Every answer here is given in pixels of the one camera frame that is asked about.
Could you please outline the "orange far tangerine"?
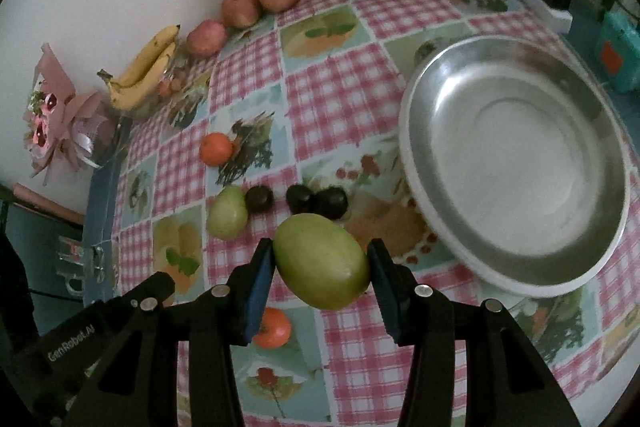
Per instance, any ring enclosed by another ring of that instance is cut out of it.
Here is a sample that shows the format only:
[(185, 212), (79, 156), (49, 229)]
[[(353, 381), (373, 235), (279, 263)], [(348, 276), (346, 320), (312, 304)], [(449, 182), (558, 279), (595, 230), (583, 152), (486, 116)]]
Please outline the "orange far tangerine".
[(234, 145), (228, 135), (212, 132), (201, 139), (198, 155), (206, 166), (220, 167), (230, 160), (233, 152)]

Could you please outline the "lower yellow banana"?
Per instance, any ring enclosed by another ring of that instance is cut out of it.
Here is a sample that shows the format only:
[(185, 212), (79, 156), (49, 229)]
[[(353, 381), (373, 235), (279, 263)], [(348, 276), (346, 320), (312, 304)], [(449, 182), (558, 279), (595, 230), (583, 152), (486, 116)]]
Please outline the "lower yellow banana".
[(130, 110), (139, 107), (146, 98), (149, 98), (165, 72), (168, 71), (177, 46), (178, 44), (173, 42), (164, 49), (142, 79), (133, 86), (117, 88), (114, 82), (109, 81), (107, 87), (110, 89), (111, 106), (121, 112), (130, 112)]

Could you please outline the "dark plum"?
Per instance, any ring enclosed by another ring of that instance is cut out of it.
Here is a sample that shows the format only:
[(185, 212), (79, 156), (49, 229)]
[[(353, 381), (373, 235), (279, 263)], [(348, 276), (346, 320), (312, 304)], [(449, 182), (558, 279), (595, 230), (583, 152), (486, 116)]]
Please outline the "dark plum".
[(274, 202), (273, 191), (267, 185), (255, 185), (245, 193), (245, 205), (249, 213), (269, 211)]
[(304, 184), (289, 186), (285, 193), (285, 200), (293, 215), (314, 211), (314, 191)]
[(335, 221), (343, 218), (348, 210), (348, 196), (339, 186), (330, 186), (314, 194), (314, 212)]

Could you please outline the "green pear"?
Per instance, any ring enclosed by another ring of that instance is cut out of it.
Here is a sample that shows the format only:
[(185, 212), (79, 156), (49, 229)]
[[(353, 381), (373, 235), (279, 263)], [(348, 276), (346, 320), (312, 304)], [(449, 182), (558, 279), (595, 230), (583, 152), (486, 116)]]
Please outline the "green pear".
[(239, 186), (226, 186), (208, 206), (206, 229), (215, 239), (233, 241), (245, 229), (247, 222), (245, 196)]
[(273, 234), (280, 277), (292, 293), (319, 310), (341, 310), (369, 286), (367, 256), (341, 225), (299, 213), (284, 220)]

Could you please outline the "white power strip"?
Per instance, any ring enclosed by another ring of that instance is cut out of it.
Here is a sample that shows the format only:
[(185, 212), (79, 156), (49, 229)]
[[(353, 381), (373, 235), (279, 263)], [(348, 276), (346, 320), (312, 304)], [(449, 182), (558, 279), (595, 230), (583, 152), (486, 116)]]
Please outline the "white power strip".
[(573, 23), (573, 15), (567, 10), (553, 9), (544, 0), (522, 0), (524, 4), (557, 34), (567, 35)]

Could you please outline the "red apple left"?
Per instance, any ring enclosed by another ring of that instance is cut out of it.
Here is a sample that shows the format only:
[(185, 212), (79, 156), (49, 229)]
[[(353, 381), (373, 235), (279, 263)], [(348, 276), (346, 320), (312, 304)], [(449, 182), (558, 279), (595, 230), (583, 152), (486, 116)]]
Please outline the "red apple left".
[(197, 58), (209, 58), (217, 54), (228, 39), (226, 28), (216, 20), (203, 20), (186, 37), (189, 52)]

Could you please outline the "yellow banana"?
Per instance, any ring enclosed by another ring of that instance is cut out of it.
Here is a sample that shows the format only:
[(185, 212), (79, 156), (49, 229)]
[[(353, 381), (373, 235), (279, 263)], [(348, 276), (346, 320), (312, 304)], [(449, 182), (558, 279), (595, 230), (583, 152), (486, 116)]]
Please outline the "yellow banana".
[(118, 87), (132, 87), (143, 78), (155, 61), (160, 57), (163, 50), (176, 40), (179, 35), (179, 31), (179, 25), (170, 25), (161, 29), (141, 49), (131, 64), (126, 68), (125, 72), (123, 72), (119, 77), (114, 77), (104, 69), (99, 70), (96, 75), (104, 82), (115, 83)]
[(110, 89), (111, 106), (121, 112), (130, 112), (130, 110), (139, 107), (146, 98), (149, 98), (165, 72), (168, 71), (177, 46), (178, 44), (173, 42), (164, 49), (142, 79), (133, 86), (117, 88), (114, 82), (109, 81), (107, 87)]

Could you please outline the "upper yellow banana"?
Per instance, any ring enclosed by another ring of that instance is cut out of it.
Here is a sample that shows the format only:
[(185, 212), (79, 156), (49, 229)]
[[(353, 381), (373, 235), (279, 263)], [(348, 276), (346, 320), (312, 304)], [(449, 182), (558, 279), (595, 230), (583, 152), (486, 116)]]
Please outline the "upper yellow banana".
[(155, 61), (160, 57), (163, 50), (176, 40), (179, 35), (179, 31), (179, 25), (170, 25), (161, 29), (141, 49), (131, 64), (126, 68), (125, 72), (123, 72), (119, 77), (114, 77), (104, 69), (99, 70), (96, 75), (104, 82), (115, 83), (118, 87), (132, 87), (143, 78)]

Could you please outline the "teal tissue box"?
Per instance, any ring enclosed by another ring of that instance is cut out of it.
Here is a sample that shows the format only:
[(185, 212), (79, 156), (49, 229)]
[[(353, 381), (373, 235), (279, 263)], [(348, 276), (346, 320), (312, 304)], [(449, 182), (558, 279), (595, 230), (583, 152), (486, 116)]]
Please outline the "teal tissue box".
[(639, 31), (623, 13), (605, 13), (594, 53), (615, 91), (639, 90)]

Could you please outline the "pink flower bouquet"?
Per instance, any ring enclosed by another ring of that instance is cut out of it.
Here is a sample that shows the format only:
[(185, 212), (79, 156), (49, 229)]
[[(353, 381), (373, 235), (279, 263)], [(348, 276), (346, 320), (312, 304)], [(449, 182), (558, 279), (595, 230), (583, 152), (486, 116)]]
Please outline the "pink flower bouquet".
[(43, 185), (70, 183), (102, 167), (113, 152), (118, 118), (99, 91), (79, 93), (45, 43), (23, 119), (32, 176)]

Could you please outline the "glass fruit bowl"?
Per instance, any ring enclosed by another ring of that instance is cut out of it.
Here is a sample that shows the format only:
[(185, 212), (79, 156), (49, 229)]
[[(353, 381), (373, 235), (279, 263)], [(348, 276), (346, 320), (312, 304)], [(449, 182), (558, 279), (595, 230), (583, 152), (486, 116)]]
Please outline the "glass fruit bowl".
[(186, 77), (190, 69), (190, 58), (186, 55), (175, 52), (169, 65), (168, 71), (158, 83), (156, 89), (146, 98), (144, 102), (130, 112), (121, 112), (133, 120), (145, 120), (153, 115), (157, 109), (161, 108), (174, 95), (178, 94), (186, 87)]

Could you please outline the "orange persimmon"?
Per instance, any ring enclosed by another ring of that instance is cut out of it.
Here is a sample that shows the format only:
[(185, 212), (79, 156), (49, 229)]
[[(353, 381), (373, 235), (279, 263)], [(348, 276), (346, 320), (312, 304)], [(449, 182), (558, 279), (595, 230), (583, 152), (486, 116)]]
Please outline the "orange persimmon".
[(292, 325), (288, 316), (277, 308), (266, 308), (252, 341), (262, 349), (278, 349), (288, 342), (291, 333)]

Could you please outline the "red apple middle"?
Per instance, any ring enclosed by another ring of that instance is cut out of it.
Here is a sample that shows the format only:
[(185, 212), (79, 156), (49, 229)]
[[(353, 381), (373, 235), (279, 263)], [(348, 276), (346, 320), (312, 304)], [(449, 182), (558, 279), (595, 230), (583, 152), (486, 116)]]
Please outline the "red apple middle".
[(259, 0), (222, 0), (221, 17), (227, 27), (246, 29), (262, 16)]

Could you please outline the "checkered fruit tablecloth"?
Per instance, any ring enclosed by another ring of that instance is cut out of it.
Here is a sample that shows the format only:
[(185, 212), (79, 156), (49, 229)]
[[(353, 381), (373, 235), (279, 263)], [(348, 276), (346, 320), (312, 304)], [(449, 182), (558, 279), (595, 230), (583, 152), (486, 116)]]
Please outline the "checkered fruit tablecloth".
[[(177, 279), (177, 299), (193, 299), (223, 282), (248, 260), (258, 239), (288, 217), (289, 186), (299, 183), (314, 191), (339, 186), (349, 197), (349, 230), (360, 239), (374, 231), (383, 231), (387, 242), (401, 239), (395, 259), (418, 280), (464, 303), (500, 299), (550, 365), (580, 421), (596, 425), (639, 364), (638, 209), (629, 211), (608, 264), (570, 295), (525, 298), (474, 277), (421, 221), (402, 175), (397, 114), (411, 74), (400, 79), (377, 61), (346, 65), (329, 57), (349, 42), (363, 43), (358, 23), (357, 15), (337, 8), (285, 27), (279, 46), (288, 69), (284, 86), (252, 89), (217, 109), (196, 139), (194, 154), (184, 145), (160, 153), (161, 160), (180, 164), (193, 159), (213, 179), (213, 190), (198, 204), (151, 221), (150, 271), (120, 283), (116, 294), (166, 269)], [(166, 109), (172, 127), (190, 124), (206, 93), (205, 75), (191, 69), (189, 78), (191, 88), (156, 111)], [(206, 166), (198, 155), (201, 139), (212, 132), (228, 135), (234, 145), (220, 167)], [(244, 196), (252, 186), (267, 185), (274, 202), (267, 212), (248, 213), (241, 234), (222, 241), (207, 232), (207, 210), (229, 185), (241, 187)]]

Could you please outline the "steel round tray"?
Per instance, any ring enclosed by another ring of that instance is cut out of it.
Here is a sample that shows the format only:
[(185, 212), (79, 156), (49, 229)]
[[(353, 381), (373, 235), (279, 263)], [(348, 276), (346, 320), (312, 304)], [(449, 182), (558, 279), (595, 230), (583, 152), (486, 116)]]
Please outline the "steel round tray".
[(402, 98), (399, 150), (426, 222), (504, 291), (576, 291), (620, 243), (620, 124), (585, 74), (536, 43), (484, 35), (434, 49)]

